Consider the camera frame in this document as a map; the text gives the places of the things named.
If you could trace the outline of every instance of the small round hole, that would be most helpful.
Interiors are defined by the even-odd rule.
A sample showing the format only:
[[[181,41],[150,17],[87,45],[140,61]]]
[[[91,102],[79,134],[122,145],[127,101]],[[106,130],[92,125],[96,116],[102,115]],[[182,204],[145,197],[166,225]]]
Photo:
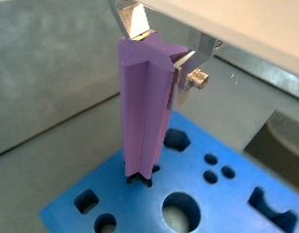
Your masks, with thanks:
[[[198,228],[201,210],[197,201],[185,193],[171,193],[163,203],[163,217],[175,232],[191,232]]]
[[[223,166],[222,172],[223,172],[225,177],[227,177],[227,178],[234,178],[237,175],[235,171],[233,170],[233,168],[230,166]]]
[[[218,177],[213,171],[206,171],[203,173],[203,177],[211,184],[215,184],[218,182]]]
[[[205,156],[205,161],[211,164],[211,165],[217,165],[218,164],[218,158],[214,154],[207,154]]]
[[[112,233],[116,230],[116,218],[111,214],[102,214],[95,221],[96,233]]]

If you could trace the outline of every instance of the blue foam board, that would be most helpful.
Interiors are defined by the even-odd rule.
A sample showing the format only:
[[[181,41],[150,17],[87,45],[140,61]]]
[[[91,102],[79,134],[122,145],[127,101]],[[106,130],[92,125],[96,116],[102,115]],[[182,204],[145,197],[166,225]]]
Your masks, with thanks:
[[[179,113],[170,128],[191,144],[183,152],[163,147],[154,185],[127,184],[119,151],[40,211],[48,232],[99,232],[107,215],[115,233],[175,232],[162,212],[170,203],[187,212],[191,232],[299,233],[299,195]]]

